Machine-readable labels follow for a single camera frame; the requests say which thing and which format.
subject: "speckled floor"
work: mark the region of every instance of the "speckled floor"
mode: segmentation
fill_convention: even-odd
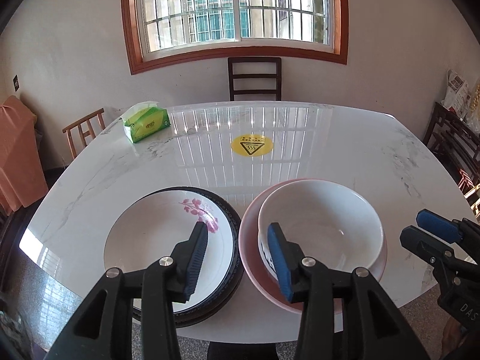
[[[16,302],[27,319],[32,335],[41,347],[49,349],[81,303],[80,297],[59,284],[36,266],[21,250],[9,265],[5,292]],[[443,327],[448,319],[437,304],[438,286],[401,308],[430,357],[440,356]],[[133,326],[133,359],[141,360],[140,327]],[[206,359],[208,342],[179,337],[184,360]],[[277,344],[280,360],[292,359],[295,342]]]

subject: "white marble table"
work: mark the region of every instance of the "white marble table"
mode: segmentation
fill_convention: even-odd
[[[475,220],[442,165],[392,116],[287,102],[197,104],[171,108],[169,115],[171,128],[135,145],[121,121],[114,121],[58,179],[23,236],[27,255],[81,297],[105,271],[105,241],[117,218],[166,187],[211,190],[240,216],[263,190],[288,179],[327,179],[354,189],[382,221],[388,261],[381,285],[399,307],[435,284],[430,267],[400,246],[402,229],[423,208]],[[272,138],[273,151],[261,157],[233,153],[231,141],[248,133]],[[290,341],[298,336],[299,320],[270,303],[244,275],[224,308],[178,334],[222,342]]]

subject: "red-brown window frame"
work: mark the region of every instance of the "red-brown window frame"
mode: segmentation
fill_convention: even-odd
[[[127,48],[130,73],[137,74],[163,66],[209,58],[229,56],[292,56],[347,64],[349,48],[349,0],[334,0],[333,52],[308,50],[285,46],[234,46],[181,52],[145,61],[140,46],[135,0],[121,0],[123,33]]]

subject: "hot surface warning symbol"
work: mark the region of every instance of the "hot surface warning symbol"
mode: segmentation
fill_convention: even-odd
[[[231,147],[237,154],[256,157],[270,153],[273,149],[273,142],[263,135],[240,135],[232,141]]]

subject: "black pants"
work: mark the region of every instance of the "black pants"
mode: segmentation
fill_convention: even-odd
[[[207,360],[278,360],[275,344],[211,342]]]

